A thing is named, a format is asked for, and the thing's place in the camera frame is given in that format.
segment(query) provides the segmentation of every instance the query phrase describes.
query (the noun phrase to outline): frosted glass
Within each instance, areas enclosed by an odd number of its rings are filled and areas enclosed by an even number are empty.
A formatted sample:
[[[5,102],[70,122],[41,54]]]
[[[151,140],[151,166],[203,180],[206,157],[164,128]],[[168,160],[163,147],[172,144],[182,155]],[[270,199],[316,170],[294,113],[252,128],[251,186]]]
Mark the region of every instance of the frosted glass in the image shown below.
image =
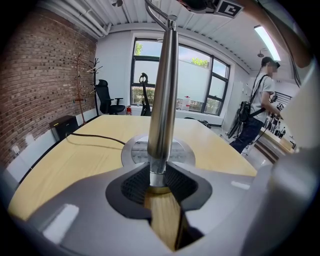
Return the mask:
[[[189,96],[192,101],[204,102],[210,70],[183,60],[179,60],[178,65],[177,98],[184,99]],[[139,77],[144,72],[148,75],[149,84],[155,84],[158,67],[157,61],[135,61],[133,81],[139,83]]]
[[[211,80],[209,95],[216,96],[222,99],[222,97],[224,96],[225,86],[226,86],[226,82],[213,76]]]
[[[136,60],[134,63],[134,77],[133,82],[139,83],[141,73],[148,75],[148,83],[156,84],[159,62],[158,61],[141,61]]]
[[[204,102],[207,92],[210,70],[195,64],[179,60],[178,99],[189,96],[190,100]]]

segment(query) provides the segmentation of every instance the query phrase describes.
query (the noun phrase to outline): dark jeans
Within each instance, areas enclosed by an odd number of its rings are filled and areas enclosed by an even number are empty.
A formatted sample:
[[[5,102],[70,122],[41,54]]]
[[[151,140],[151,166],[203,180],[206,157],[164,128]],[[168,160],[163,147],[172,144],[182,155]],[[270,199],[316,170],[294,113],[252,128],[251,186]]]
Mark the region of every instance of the dark jeans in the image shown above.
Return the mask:
[[[241,154],[245,147],[259,135],[259,131],[263,126],[263,122],[255,119],[254,117],[250,117],[249,120],[244,123],[239,137],[230,143],[231,147]]]

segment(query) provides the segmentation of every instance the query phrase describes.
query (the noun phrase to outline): brick wall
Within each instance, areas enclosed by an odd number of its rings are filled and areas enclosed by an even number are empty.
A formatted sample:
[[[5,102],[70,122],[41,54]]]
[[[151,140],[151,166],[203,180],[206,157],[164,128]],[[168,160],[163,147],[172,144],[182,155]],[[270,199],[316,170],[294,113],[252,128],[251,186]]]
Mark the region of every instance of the brick wall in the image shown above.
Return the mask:
[[[90,64],[97,41],[64,18],[36,9],[17,28],[0,58],[0,161],[15,158],[17,145],[26,148],[26,135],[36,139],[49,123],[80,114],[77,95],[77,56]],[[93,75],[81,64],[83,111],[95,107]]]

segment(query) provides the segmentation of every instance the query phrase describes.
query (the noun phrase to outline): white t-shirt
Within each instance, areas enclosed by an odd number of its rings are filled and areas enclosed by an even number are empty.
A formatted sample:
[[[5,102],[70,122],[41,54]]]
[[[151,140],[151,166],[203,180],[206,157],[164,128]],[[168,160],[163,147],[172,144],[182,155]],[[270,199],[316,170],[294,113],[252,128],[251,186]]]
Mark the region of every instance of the white t-shirt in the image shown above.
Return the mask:
[[[255,93],[257,86],[259,85],[259,82],[261,80],[261,78],[266,75],[266,73],[261,72],[255,81],[255,84],[253,86],[253,93]],[[252,104],[251,104],[251,110],[250,110],[250,114],[258,111],[261,109],[261,101],[262,101],[262,93],[263,92],[269,92],[269,93],[273,93],[275,91],[275,83],[274,81],[271,79],[270,76],[265,76],[262,81],[261,81],[261,85],[260,88],[257,92],[257,94],[255,95]],[[254,116],[255,119],[265,123],[265,120],[267,118],[267,111],[265,110],[264,112]]]

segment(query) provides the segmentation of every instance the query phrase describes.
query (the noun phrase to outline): ceiling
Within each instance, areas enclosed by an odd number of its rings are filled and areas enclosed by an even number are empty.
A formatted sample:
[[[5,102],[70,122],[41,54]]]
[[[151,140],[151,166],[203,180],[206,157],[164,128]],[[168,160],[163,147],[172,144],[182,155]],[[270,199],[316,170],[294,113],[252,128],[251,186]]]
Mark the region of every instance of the ceiling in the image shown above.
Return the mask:
[[[109,23],[113,26],[154,23],[147,14],[145,0],[122,0],[123,5],[121,7],[112,6],[112,3],[116,2],[116,0],[76,1],[86,10],[90,10],[91,15],[102,26]],[[271,2],[273,1],[268,0],[266,4],[272,9]],[[226,51],[231,52],[234,58],[238,58],[243,65],[252,71],[260,68],[261,58],[257,54],[261,49],[265,56],[270,56],[266,45],[254,30],[254,27],[259,23],[244,12],[241,12],[236,18],[230,19],[211,14],[189,12],[176,0],[152,0],[152,3],[165,13],[176,15],[178,27],[209,38],[212,43],[220,44]],[[288,80],[291,77],[288,55],[278,44],[275,43],[275,46],[281,58],[278,79]]]

